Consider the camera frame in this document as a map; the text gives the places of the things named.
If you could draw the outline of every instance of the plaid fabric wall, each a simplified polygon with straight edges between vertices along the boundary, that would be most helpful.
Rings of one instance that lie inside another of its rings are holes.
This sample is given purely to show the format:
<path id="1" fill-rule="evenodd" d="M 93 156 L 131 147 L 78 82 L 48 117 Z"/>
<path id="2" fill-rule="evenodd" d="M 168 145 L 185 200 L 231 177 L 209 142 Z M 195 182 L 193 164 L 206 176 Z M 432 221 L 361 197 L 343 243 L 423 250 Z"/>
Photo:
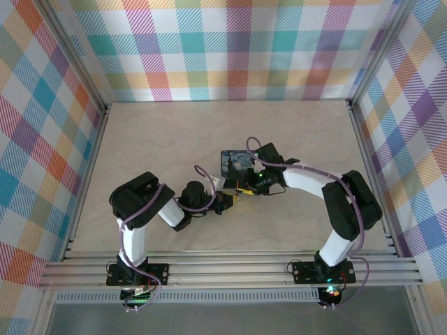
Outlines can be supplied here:
<path id="1" fill-rule="evenodd" d="M 399 0 L 51 2 L 124 102 L 346 98 Z"/>
<path id="2" fill-rule="evenodd" d="M 420 0 L 361 104 L 370 154 L 447 329 L 447 0 Z"/>
<path id="3" fill-rule="evenodd" d="M 31 0 L 0 0 L 0 334 L 22 334 L 100 114 Z"/>

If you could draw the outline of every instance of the beige floor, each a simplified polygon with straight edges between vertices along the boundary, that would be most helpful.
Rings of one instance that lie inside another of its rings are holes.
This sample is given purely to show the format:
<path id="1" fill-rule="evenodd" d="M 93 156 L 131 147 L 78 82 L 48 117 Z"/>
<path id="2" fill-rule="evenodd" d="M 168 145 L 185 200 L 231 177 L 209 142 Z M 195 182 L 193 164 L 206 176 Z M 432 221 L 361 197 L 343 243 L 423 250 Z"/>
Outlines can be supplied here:
<path id="1" fill-rule="evenodd" d="M 285 158 L 332 172 L 358 170 L 358 144 L 342 101 L 114 104 L 105 130 L 74 251 L 117 251 L 111 192 L 145 171 L 177 195 L 201 179 L 193 165 L 220 175 L 220 151 L 244 149 L 248 136 L 273 142 Z M 331 231 L 322 200 L 288 189 L 274 197 L 241 196 L 222 216 L 208 214 L 175 232 L 159 217 L 147 228 L 147 250 L 316 250 Z M 365 249 L 386 247 L 381 224 Z"/>

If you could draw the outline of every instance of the table surface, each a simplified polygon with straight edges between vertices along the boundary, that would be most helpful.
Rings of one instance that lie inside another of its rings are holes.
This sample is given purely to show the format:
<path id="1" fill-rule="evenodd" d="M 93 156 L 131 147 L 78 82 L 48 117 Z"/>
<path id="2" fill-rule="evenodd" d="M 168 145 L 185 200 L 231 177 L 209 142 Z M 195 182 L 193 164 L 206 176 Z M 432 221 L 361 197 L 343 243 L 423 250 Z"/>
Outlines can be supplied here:
<path id="1" fill-rule="evenodd" d="M 199 164 L 220 175 L 220 152 L 244 149 L 248 136 L 273 142 L 285 158 L 331 172 L 357 170 L 366 178 L 344 101 L 115 103 L 73 251 L 117 251 L 118 228 L 108 198 L 143 172 L 154 173 L 176 195 L 186 183 L 206 181 Z M 241 195 L 222 216 L 209 213 L 181 232 L 158 216 L 146 231 L 148 251 L 318 250 L 331 226 L 322 199 L 288 188 L 272 197 Z M 386 248 L 377 223 L 364 249 Z"/>

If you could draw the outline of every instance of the plaid wallpaper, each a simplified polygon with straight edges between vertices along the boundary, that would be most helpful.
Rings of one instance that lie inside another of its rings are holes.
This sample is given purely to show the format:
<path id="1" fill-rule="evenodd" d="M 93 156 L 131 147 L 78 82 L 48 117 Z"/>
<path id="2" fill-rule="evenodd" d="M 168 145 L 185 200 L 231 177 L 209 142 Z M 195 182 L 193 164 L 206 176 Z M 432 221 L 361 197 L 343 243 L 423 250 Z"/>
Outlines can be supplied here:
<path id="1" fill-rule="evenodd" d="M 120 102 L 346 98 L 399 2 L 50 0 Z"/>
<path id="2" fill-rule="evenodd" d="M 447 0 L 420 0 L 361 104 L 393 225 L 447 329 Z"/>
<path id="3" fill-rule="evenodd" d="M 100 114 L 31 0 L 0 0 L 0 334 L 23 334 Z"/>

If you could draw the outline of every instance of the robotic arm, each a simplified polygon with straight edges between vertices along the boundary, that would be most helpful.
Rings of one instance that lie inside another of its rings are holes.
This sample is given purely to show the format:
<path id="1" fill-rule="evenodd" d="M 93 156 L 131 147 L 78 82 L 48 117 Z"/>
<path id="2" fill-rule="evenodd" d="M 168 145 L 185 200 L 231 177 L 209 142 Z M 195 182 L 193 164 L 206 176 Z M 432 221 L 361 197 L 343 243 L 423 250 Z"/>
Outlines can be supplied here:
<path id="1" fill-rule="evenodd" d="M 291 167 L 290 165 L 298 164 L 299 160 L 291 158 L 284 161 L 272 143 L 256 150 L 256 157 L 263 163 L 264 170 L 255 172 L 252 168 L 242 174 L 233 175 L 233 180 L 227 180 L 223 188 L 236 188 L 239 192 L 254 195 L 269 195 L 270 187 L 279 184 L 284 188 L 300 188 L 322 198 L 328 210 L 332 232 L 324 246 L 315 254 L 314 270 L 318 274 L 318 280 L 326 283 L 327 279 L 332 278 L 331 276 L 346 262 L 346 257 L 360 234 L 360 225 L 351 199 L 347 197 L 342 185 L 329 177 L 329 174 L 326 176 L 304 168 Z M 371 229 L 382 217 L 382 211 L 361 174 L 350 171 L 346 174 L 331 175 L 337 176 L 348 185 L 360 209 L 364 229 Z M 166 185 L 160 185 L 158 178 L 151 172 L 146 172 L 117 188 L 110 196 L 109 203 L 112 205 L 118 224 L 121 226 L 124 219 L 143 208 L 160 187 L 163 189 L 152 206 L 127 222 L 124 228 L 124 250 L 132 264 L 143 271 L 147 270 L 146 224 L 158 214 L 178 232 L 190 224 L 193 218 L 193 213 L 185 208 L 203 208 L 212 198 L 204 191 L 204 186 L 200 182 L 190 181 L 176 200 L 174 191 Z M 206 214 L 207 211 L 214 210 L 221 215 L 222 211 L 231 207 L 234 201 L 232 195 L 217 191 L 213 203 L 201 213 Z M 120 251 L 117 261 L 127 277 L 131 278 L 130 283 L 147 284 L 147 278 L 135 273 L 129 267 L 123 257 L 123 251 Z"/>

